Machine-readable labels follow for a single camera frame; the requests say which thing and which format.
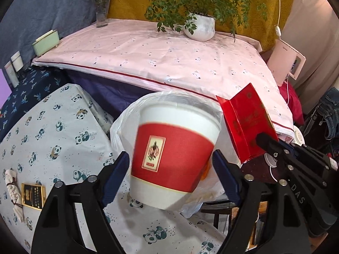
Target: red gift box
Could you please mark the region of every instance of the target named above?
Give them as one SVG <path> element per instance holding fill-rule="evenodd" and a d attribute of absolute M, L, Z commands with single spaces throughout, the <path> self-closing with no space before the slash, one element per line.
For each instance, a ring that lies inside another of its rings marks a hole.
<path fill-rule="evenodd" d="M 265 153 L 256 144 L 257 134 L 265 132 L 278 141 L 267 110 L 251 83 L 231 100 L 222 97 L 217 97 L 217 100 L 241 163 Z"/>

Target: white bottle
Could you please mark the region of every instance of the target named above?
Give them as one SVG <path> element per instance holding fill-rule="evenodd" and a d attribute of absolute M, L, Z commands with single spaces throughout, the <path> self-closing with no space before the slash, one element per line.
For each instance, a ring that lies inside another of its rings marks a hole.
<path fill-rule="evenodd" d="M 16 86 L 18 86 L 19 84 L 19 80 L 17 78 L 17 74 L 15 73 L 15 70 L 12 66 L 11 61 L 9 61 L 6 65 L 5 65 L 5 70 L 13 84 L 13 87 L 15 88 Z"/>

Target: red cup label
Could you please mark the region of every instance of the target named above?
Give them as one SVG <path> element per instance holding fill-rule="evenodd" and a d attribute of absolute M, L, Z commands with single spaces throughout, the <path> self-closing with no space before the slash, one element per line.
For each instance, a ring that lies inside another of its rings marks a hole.
<path fill-rule="evenodd" d="M 149 142 L 147 144 L 144 160 L 142 163 L 142 168 L 157 172 L 161 160 L 162 150 L 165 145 L 165 137 L 160 136 L 150 136 Z"/>

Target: jeans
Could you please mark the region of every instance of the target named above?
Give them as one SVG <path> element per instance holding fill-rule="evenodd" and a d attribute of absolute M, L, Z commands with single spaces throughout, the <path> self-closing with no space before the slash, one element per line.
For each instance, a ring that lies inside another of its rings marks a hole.
<path fill-rule="evenodd" d="M 331 88 L 322 96 L 319 101 L 317 112 L 323 116 L 328 126 L 326 139 L 339 136 L 339 91 Z"/>

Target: gold plaque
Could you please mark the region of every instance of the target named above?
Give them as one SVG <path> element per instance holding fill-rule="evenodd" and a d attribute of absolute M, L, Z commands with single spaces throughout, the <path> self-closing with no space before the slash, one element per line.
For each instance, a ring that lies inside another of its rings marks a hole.
<path fill-rule="evenodd" d="M 46 201 L 46 190 L 42 185 L 21 184 L 22 205 L 42 210 Z"/>
<path fill-rule="evenodd" d="M 142 168 L 153 172 L 157 172 L 160 164 L 162 150 L 165 145 L 165 137 L 150 136 L 147 144 Z"/>

